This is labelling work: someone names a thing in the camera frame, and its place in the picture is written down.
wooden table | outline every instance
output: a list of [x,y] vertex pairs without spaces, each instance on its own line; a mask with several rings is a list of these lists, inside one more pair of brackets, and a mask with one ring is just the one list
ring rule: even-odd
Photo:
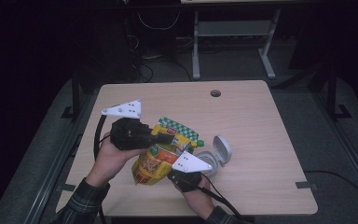
[[[213,90],[221,91],[221,96],[212,97]],[[159,118],[168,117],[199,133],[205,146],[197,148],[195,153],[213,151],[213,137],[225,136],[233,151],[232,158],[224,168],[219,168],[214,184],[241,214],[316,213],[318,207],[310,189],[296,186],[307,179],[264,81],[103,86],[66,184],[77,186],[91,169],[93,137],[102,109],[136,99],[142,100],[142,123],[153,127]],[[108,117],[103,133],[117,119]],[[127,162],[110,182],[111,189],[103,202],[107,216],[195,216],[168,178],[154,186],[135,185],[131,175],[135,160]],[[72,193],[62,192],[57,211]]]

wire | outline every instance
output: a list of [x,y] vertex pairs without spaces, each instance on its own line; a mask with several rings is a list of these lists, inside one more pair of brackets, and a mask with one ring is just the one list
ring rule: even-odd
[[74,143],[74,145],[72,146],[71,150],[69,151],[68,157],[66,158],[64,164],[66,164],[66,163],[68,162],[68,159],[69,159],[70,157],[74,157],[74,156],[75,156],[75,155],[73,155],[73,154],[74,154],[74,151],[80,146],[80,141],[79,141],[79,139],[80,139],[81,137],[83,137],[83,133],[80,133],[80,134],[77,135],[77,138],[76,138],[76,140],[75,140],[75,143]]
[[127,37],[132,37],[136,40],[136,44],[135,44],[135,47],[133,47],[134,49],[137,49],[138,46],[139,46],[139,39],[138,37],[136,37],[136,35],[127,35]]
[[184,39],[184,40],[188,40],[188,41],[186,41],[185,42],[185,44],[183,44],[183,45],[181,45],[181,46],[177,46],[176,47],[176,52],[180,52],[180,51],[182,51],[183,49],[188,49],[189,47],[193,47],[193,38],[192,37],[184,37],[184,38],[182,38],[182,39]]
[[148,83],[148,82],[150,82],[150,81],[152,80],[152,78],[153,78],[153,75],[154,75],[153,69],[152,69],[151,67],[147,66],[147,65],[144,64],[144,63],[141,63],[140,65],[143,66],[143,67],[145,67],[145,68],[147,68],[147,69],[149,69],[149,71],[150,71],[150,78],[148,78],[148,79],[145,79],[144,76],[143,76],[142,73],[141,73],[141,78],[142,78],[143,83]]
[[145,61],[154,61],[160,58],[163,58],[164,56],[162,54],[156,54],[151,56],[142,56],[142,59]]
[[106,138],[110,137],[110,135],[105,136],[103,139],[100,140],[100,143],[105,140]]
[[217,196],[216,194],[214,194],[213,192],[211,192],[210,190],[206,189],[206,188],[201,188],[199,186],[197,186],[197,188],[202,191],[203,193],[213,197],[214,199],[216,199],[218,202],[223,203],[225,206],[227,206],[233,213],[234,215],[239,219],[242,220],[242,216],[241,214],[237,211],[237,209],[235,209],[235,207],[225,198],[223,197],[223,195],[216,189],[216,187],[213,185],[212,181],[203,173],[201,173],[204,177],[206,177],[206,179],[208,180],[208,182],[211,184],[211,186],[213,187],[213,189],[216,191],[217,194],[219,194],[219,196]]
[[155,60],[153,60],[153,62],[147,62],[147,63],[174,63],[174,64],[178,65],[179,67],[183,68],[183,70],[185,70],[189,81],[192,81],[192,80],[193,80],[193,79],[191,78],[190,73],[187,71],[187,69],[186,69],[183,65],[181,65],[180,63],[178,63],[178,62],[171,61],[171,60],[167,60],[167,61],[155,61]]
[[[75,44],[86,56],[88,56],[90,59],[92,59],[96,64],[98,64],[102,69],[108,71],[108,67],[106,66],[106,64],[102,63],[101,61],[99,61],[94,55],[92,55],[91,53],[87,52],[79,43],[76,42],[76,40],[69,35],[69,39],[73,42],[73,44]],[[110,76],[108,76],[106,73],[100,73],[101,75],[103,75],[104,77],[111,79]],[[113,77],[120,79],[120,77],[118,76],[117,73],[112,73]]]
[[[106,137],[104,137],[102,140],[100,140],[100,136],[101,136],[101,131],[103,128],[103,124],[106,120],[106,115],[101,115],[100,120],[98,121],[98,125],[97,125],[97,130],[95,131],[95,135],[94,135],[94,160],[97,159],[98,153],[100,151],[100,143],[107,137],[110,137],[110,135],[107,135]],[[103,224],[106,223],[106,219],[103,215],[103,207],[101,206],[100,210],[98,211],[98,213],[100,214],[100,220]]]
[[173,28],[173,26],[176,24],[176,22],[177,22],[178,19],[179,19],[179,15],[180,15],[180,12],[178,12],[178,15],[176,16],[176,19],[175,19],[175,21],[173,22],[173,24],[172,24],[171,26],[165,27],[165,28],[159,28],[159,27],[152,27],[152,26],[147,25],[147,24],[142,20],[141,14],[138,12],[139,21],[140,21],[145,27],[147,27],[147,28],[149,28],[149,29],[153,29],[153,30],[169,30],[169,29]]
[[304,174],[328,174],[328,175],[334,175],[336,177],[341,178],[342,180],[344,180],[345,182],[347,182],[352,187],[354,187],[355,189],[358,190],[358,187],[353,182],[351,182],[348,178],[346,178],[346,177],[344,177],[342,175],[336,174],[334,172],[324,171],[324,170],[309,170],[309,171],[304,171]]
[[221,43],[219,40],[221,40],[220,37],[216,38],[214,36],[204,38],[202,42],[205,43],[199,45],[199,54],[216,54],[231,49],[231,43],[229,43],[230,39],[228,37],[225,37],[225,42],[228,42],[228,44]]

plaid sleeve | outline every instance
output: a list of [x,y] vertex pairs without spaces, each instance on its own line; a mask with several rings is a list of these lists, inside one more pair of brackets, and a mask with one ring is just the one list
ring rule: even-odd
[[234,216],[227,214],[220,206],[216,206],[206,219],[205,224],[250,224],[250,222],[237,220]]
[[84,178],[66,206],[61,209],[50,223],[94,223],[103,199],[110,189],[89,185]]

cable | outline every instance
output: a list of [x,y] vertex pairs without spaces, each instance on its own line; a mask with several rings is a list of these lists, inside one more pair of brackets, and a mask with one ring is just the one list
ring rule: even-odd
[[181,45],[181,46],[177,46],[176,47],[176,52],[180,52],[183,49],[188,49],[190,47],[193,47],[193,38],[192,37],[184,37],[183,39],[188,39],[188,41],[185,42],[185,44]]
[[216,54],[216,53],[220,53],[223,51],[228,51],[231,49],[231,43],[219,43],[219,40],[221,38],[216,38],[214,36],[210,36],[210,37],[206,37],[203,42],[204,45],[199,45],[199,54]]
[[139,46],[139,39],[138,37],[136,37],[136,35],[127,35],[127,37],[132,37],[136,40],[136,44],[135,44],[135,47],[133,47],[133,49],[137,49],[138,46]]
[[173,178],[175,178],[178,181],[181,181],[183,183],[188,184],[190,187],[192,187],[193,189],[199,189],[201,192],[203,192],[204,194],[211,196],[212,198],[214,198],[215,200],[217,200],[218,202],[224,204],[225,206],[227,206],[235,215],[235,217],[239,220],[242,220],[242,216],[241,214],[237,211],[237,209],[235,209],[235,207],[225,198],[223,197],[223,195],[214,187],[214,185],[212,184],[211,180],[204,175],[203,173],[201,173],[204,177],[206,177],[206,179],[209,181],[209,183],[213,186],[214,190],[216,190],[217,194],[211,192],[209,189],[206,188],[202,188],[198,185],[194,185],[193,183],[190,183],[189,181],[187,181],[186,179],[183,179],[181,177],[177,177],[174,176]]
[[[76,40],[69,35],[68,36],[69,39],[73,42],[73,44],[75,44],[86,56],[88,56],[90,59],[92,59],[96,64],[98,64],[103,70],[108,71],[108,67],[106,66],[106,64],[102,63],[101,61],[99,61],[97,58],[94,57],[94,55],[92,55],[91,53],[87,52],[82,46],[80,46],[79,43],[76,42]],[[108,76],[106,73],[99,73],[102,76],[104,76],[107,79],[112,79],[112,77]],[[117,73],[112,73],[113,77],[120,79],[120,76]],[[113,84],[119,84],[120,82],[117,82],[115,80],[111,80],[111,82]]]
[[347,182],[352,187],[354,187],[355,189],[358,190],[358,187],[353,182],[351,182],[348,178],[346,178],[346,177],[344,177],[342,175],[336,174],[334,172],[324,171],[324,170],[309,170],[309,171],[304,171],[304,174],[328,174],[328,175],[334,175],[336,177],[341,178],[342,180],[344,180],[345,182]]
[[193,79],[191,78],[190,73],[188,73],[187,69],[186,69],[183,65],[179,64],[178,62],[168,60],[168,61],[159,61],[159,62],[153,61],[153,62],[147,62],[147,63],[174,63],[174,64],[176,64],[176,65],[182,67],[182,68],[185,70],[189,81],[192,81],[192,80],[193,80]]
[[152,78],[153,78],[153,75],[154,75],[153,69],[152,69],[151,67],[147,66],[147,65],[144,64],[144,63],[141,63],[140,65],[143,66],[143,67],[145,67],[145,68],[147,68],[147,69],[149,69],[149,71],[150,71],[150,78],[148,78],[148,79],[146,79],[146,80],[144,80],[144,76],[143,76],[143,74],[141,73],[141,78],[142,78],[143,83],[148,83],[148,82],[150,82],[150,81],[152,80]]
[[81,137],[83,137],[83,133],[80,133],[80,134],[77,135],[77,138],[76,138],[76,140],[75,140],[75,143],[74,143],[74,145],[72,146],[71,150],[69,151],[69,154],[68,154],[68,156],[67,156],[67,158],[66,158],[64,164],[66,164],[66,163],[68,162],[68,160],[69,160],[70,157],[74,157],[73,153],[74,153],[74,151],[80,146],[79,138],[81,138]]
[[175,21],[173,22],[173,24],[172,24],[171,26],[165,27],[165,28],[159,28],[159,27],[152,27],[152,26],[147,25],[147,24],[142,20],[141,14],[138,12],[139,21],[140,21],[145,27],[147,27],[147,28],[149,28],[149,29],[152,29],[152,30],[169,30],[169,29],[173,28],[173,26],[176,24],[176,22],[177,22],[178,19],[179,19],[179,15],[180,15],[180,12],[178,12],[178,15],[176,16],[176,19],[175,19]]
[[[105,138],[103,138],[103,140],[100,140],[100,137],[101,137],[101,131],[102,131],[102,128],[103,128],[103,124],[106,120],[106,115],[101,115],[100,117],[100,120],[98,121],[98,126],[97,126],[97,130],[95,131],[95,135],[94,135],[94,160],[97,159],[97,156],[98,156],[98,152],[100,151],[100,143],[108,136],[110,135],[107,135]],[[98,211],[98,213],[100,214],[100,219],[101,219],[101,222],[103,224],[106,224],[106,219],[104,218],[104,215],[103,215],[103,207],[101,206],[100,210]]]

bag of chips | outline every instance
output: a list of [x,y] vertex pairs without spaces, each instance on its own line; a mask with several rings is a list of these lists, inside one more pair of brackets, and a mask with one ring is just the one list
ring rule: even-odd
[[166,133],[174,135],[170,144],[155,144],[146,153],[139,156],[132,166],[135,184],[154,185],[163,179],[172,169],[172,165],[187,151],[193,153],[196,147],[203,147],[199,134],[174,120],[162,117],[151,134]]

